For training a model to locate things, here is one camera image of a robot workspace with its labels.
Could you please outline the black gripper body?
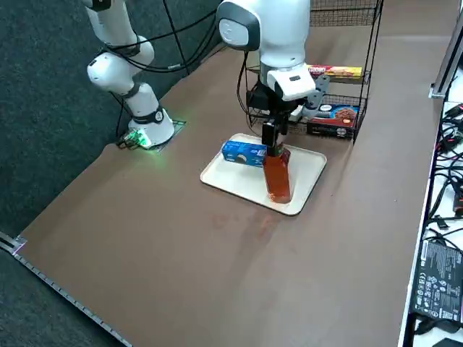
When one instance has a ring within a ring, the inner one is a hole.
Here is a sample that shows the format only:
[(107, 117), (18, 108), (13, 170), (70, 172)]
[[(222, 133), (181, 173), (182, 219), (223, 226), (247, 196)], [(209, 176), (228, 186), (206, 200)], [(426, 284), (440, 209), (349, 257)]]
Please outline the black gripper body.
[(280, 124), (284, 118), (289, 117), (300, 104), (301, 101), (299, 99), (285, 101), (275, 92), (271, 92), (268, 96), (269, 115), (267, 122), (274, 125)]

